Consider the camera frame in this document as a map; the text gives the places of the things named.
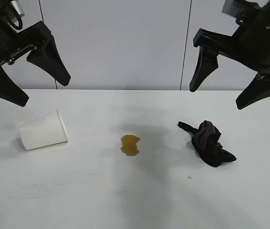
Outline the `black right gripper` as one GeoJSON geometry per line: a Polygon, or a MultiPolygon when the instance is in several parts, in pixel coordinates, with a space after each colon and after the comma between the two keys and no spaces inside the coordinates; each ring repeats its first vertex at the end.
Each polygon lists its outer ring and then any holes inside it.
{"type": "MultiPolygon", "coordinates": [[[[198,61],[189,90],[195,92],[218,68],[221,54],[257,71],[270,67],[270,0],[259,6],[247,0],[227,0],[222,12],[235,18],[239,25],[232,36],[199,29],[193,45],[199,47],[198,61]]],[[[270,97],[270,78],[254,78],[237,97],[239,110],[270,97]]]]}

